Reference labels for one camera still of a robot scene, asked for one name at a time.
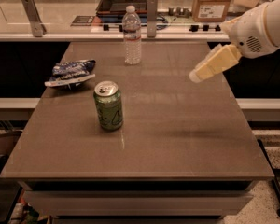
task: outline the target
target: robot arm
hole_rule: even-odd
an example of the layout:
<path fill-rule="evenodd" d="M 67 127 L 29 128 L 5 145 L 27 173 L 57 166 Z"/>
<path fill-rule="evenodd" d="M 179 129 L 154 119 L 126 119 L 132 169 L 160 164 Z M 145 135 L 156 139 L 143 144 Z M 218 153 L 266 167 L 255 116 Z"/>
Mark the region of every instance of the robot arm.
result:
<path fill-rule="evenodd" d="M 220 26 L 231 44 L 215 47 L 189 73 L 193 82 L 201 82 L 235 66 L 242 56 L 257 58 L 280 49 L 280 0 L 264 3 Z"/>

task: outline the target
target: green can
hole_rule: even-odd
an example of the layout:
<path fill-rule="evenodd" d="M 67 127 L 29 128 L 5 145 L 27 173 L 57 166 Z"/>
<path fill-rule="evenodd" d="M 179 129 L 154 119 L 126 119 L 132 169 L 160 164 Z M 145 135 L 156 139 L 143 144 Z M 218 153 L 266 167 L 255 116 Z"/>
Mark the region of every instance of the green can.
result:
<path fill-rule="evenodd" d="M 121 92 L 113 81 L 103 81 L 97 84 L 93 93 L 96 111 L 103 129 L 114 131 L 123 122 Z"/>

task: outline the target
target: bottle label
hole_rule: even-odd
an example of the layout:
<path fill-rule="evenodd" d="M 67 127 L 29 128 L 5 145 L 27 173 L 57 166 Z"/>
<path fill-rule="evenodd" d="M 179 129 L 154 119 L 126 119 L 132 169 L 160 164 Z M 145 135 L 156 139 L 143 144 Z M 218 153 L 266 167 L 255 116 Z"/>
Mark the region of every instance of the bottle label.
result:
<path fill-rule="evenodd" d="M 141 30 L 123 30 L 124 38 L 129 41 L 136 41 L 141 38 Z"/>

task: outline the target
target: plastic bottle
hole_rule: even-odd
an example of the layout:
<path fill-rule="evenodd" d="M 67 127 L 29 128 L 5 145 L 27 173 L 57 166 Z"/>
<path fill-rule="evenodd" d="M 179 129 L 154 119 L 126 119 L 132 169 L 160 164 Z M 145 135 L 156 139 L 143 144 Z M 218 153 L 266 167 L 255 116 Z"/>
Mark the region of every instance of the plastic bottle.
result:
<path fill-rule="evenodd" d="M 141 62 L 141 20 L 134 6 L 127 6 L 126 12 L 122 19 L 125 62 L 138 64 Z"/>

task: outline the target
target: bottle cap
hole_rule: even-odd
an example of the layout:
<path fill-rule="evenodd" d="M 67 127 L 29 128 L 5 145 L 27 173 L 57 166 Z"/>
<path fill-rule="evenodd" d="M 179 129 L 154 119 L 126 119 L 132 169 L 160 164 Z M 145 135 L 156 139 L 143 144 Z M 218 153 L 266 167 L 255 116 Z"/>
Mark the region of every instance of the bottle cap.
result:
<path fill-rule="evenodd" d="M 128 13 L 132 13 L 132 12 L 135 12 L 136 9 L 135 9 L 135 7 L 133 5 L 129 5 L 129 6 L 126 7 L 126 11 Z"/>

